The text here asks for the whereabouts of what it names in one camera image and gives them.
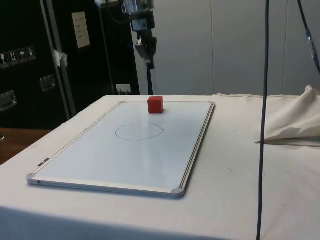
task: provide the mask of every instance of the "whiteboard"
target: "whiteboard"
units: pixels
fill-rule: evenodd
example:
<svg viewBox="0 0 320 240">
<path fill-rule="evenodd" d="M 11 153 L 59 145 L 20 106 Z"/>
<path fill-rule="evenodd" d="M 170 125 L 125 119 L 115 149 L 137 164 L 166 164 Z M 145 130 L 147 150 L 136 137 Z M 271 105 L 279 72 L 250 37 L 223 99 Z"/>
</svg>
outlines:
<svg viewBox="0 0 320 240">
<path fill-rule="evenodd" d="M 29 184 L 119 193 L 185 194 L 213 102 L 120 102 L 27 176 Z"/>
</svg>

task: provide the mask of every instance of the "electrical outlet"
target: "electrical outlet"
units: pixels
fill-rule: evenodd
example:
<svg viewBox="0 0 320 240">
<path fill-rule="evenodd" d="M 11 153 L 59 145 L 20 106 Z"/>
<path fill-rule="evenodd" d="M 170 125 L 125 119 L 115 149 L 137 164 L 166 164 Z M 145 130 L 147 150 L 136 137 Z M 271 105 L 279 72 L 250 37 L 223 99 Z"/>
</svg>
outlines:
<svg viewBox="0 0 320 240">
<path fill-rule="evenodd" d="M 117 85 L 116 85 L 116 91 L 117 91 L 118 93 L 121 93 L 121 92 L 123 91 L 123 84 L 117 84 Z"/>
<path fill-rule="evenodd" d="M 124 93 L 128 93 L 128 94 L 131 93 L 131 85 L 130 85 L 130 84 L 124 84 L 124 85 L 122 86 L 122 89 L 123 89 L 123 92 L 124 92 Z"/>
<path fill-rule="evenodd" d="M 116 91 L 118 93 L 130 94 L 131 93 L 131 85 L 130 84 L 117 84 Z"/>
</svg>

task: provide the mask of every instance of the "white cloth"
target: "white cloth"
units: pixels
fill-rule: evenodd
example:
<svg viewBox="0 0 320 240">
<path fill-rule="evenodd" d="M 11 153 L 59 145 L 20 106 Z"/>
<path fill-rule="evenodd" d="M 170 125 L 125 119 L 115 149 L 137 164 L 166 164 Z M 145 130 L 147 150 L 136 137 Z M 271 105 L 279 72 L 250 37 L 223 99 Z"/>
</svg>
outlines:
<svg viewBox="0 0 320 240">
<path fill-rule="evenodd" d="M 0 239 L 255 239 L 259 145 L 254 143 L 253 126 L 261 120 L 261 97 L 164 97 L 164 101 L 216 102 L 182 199 L 27 185 L 28 173 L 119 101 L 147 99 L 104 97 L 0 166 Z M 295 99 L 270 97 L 268 112 Z M 265 146 L 264 240 L 319 239 L 319 157 L 317 147 Z"/>
<path fill-rule="evenodd" d="M 320 147 L 320 92 L 307 86 L 291 104 L 269 114 L 264 139 L 267 144 Z M 256 140 L 260 140 L 260 130 Z"/>
</svg>

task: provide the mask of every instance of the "red block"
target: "red block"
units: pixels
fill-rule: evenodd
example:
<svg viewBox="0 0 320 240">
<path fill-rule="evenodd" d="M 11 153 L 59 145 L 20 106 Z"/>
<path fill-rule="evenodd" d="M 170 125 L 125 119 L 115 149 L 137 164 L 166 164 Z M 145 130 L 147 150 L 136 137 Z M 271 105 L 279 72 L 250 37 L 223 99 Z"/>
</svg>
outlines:
<svg viewBox="0 0 320 240">
<path fill-rule="evenodd" d="M 162 96 L 151 96 L 148 99 L 150 114 L 162 114 L 164 112 L 164 98 Z"/>
</svg>

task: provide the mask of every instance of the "label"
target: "label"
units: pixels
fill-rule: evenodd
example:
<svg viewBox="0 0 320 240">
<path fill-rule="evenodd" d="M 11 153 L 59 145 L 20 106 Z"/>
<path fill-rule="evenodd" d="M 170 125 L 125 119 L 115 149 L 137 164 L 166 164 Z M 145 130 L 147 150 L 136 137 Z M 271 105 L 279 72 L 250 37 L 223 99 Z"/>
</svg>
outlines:
<svg viewBox="0 0 320 240">
<path fill-rule="evenodd" d="M 19 58 L 16 50 L 8 51 L 8 58 L 11 66 L 19 64 Z"/>
<path fill-rule="evenodd" d="M 21 64 L 28 62 L 27 50 L 25 48 L 18 49 L 17 53 Z"/>
<path fill-rule="evenodd" d="M 9 59 L 6 52 L 0 53 L 0 69 L 9 68 Z"/>
<path fill-rule="evenodd" d="M 26 55 L 27 55 L 29 61 L 34 61 L 37 59 L 35 48 L 33 46 L 28 46 L 26 48 Z"/>
<path fill-rule="evenodd" d="M 78 48 L 80 49 L 86 46 L 90 46 L 86 13 L 84 11 L 74 12 L 72 13 L 72 19 Z"/>
</svg>

